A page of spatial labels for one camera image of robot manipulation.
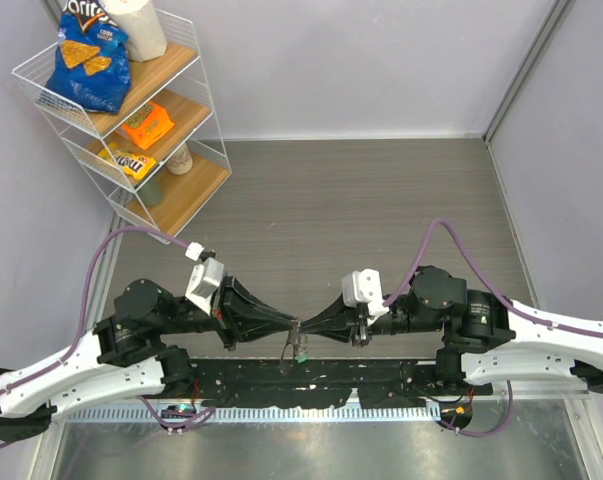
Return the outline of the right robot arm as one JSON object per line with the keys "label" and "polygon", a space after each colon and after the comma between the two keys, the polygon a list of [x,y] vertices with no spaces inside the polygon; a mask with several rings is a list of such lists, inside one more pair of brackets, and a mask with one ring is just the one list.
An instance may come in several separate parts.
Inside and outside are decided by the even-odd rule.
{"label": "right robot arm", "polygon": [[439,332],[436,387],[454,394],[500,381],[581,381],[603,394],[603,321],[555,315],[468,287],[462,278],[425,266],[409,290],[391,299],[376,270],[354,271],[325,310],[300,320],[260,301],[238,280],[226,280],[221,315],[235,342],[286,332],[296,356],[307,335],[363,347],[379,335]]}

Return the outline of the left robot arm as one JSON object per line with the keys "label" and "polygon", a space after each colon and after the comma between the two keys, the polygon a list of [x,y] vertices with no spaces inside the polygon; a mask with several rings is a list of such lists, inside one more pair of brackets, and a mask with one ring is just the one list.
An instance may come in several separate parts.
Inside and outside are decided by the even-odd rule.
{"label": "left robot arm", "polygon": [[166,335],[213,332],[227,349],[297,325],[250,294],[234,277],[175,296],[148,279],[132,282],[112,315],[71,345],[17,370],[0,368],[0,443],[38,436],[91,404],[128,397],[175,397],[194,388],[186,349]]}

